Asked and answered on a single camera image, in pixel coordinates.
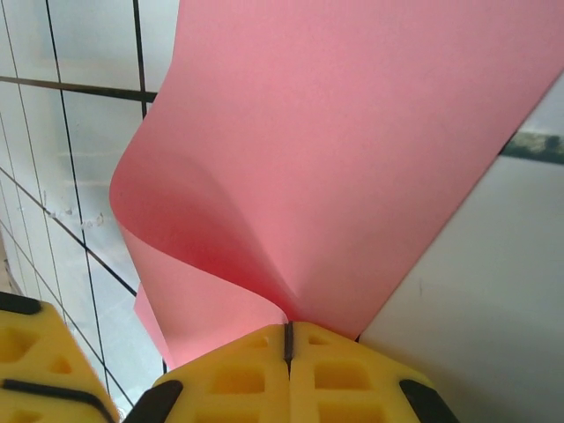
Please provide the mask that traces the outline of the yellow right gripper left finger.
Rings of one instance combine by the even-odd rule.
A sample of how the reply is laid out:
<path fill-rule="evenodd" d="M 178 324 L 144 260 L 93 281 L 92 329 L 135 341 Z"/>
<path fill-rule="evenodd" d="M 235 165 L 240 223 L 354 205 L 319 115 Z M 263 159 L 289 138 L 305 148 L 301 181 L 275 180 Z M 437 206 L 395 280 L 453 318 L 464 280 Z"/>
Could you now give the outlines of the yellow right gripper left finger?
<path fill-rule="evenodd" d="M 268 325 L 165 373 L 127 423 L 290 423 L 291 325 Z"/>

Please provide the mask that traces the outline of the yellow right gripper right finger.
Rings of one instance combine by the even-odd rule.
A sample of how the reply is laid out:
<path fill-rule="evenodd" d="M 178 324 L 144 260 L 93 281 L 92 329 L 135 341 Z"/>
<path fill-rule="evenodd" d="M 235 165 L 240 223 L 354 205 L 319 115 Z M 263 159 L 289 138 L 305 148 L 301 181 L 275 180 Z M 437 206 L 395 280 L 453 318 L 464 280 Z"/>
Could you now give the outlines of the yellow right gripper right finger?
<path fill-rule="evenodd" d="M 455 423 L 421 372 L 312 323 L 286 325 L 290 423 Z"/>

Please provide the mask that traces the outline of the pink paper sheet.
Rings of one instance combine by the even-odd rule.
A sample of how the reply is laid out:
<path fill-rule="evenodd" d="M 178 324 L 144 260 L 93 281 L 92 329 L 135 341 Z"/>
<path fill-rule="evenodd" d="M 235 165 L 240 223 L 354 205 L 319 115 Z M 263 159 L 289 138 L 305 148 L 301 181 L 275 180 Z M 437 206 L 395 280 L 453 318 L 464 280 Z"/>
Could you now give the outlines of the pink paper sheet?
<path fill-rule="evenodd" d="M 180 0 L 109 190 L 167 365 L 359 336 L 563 71 L 564 0 Z"/>

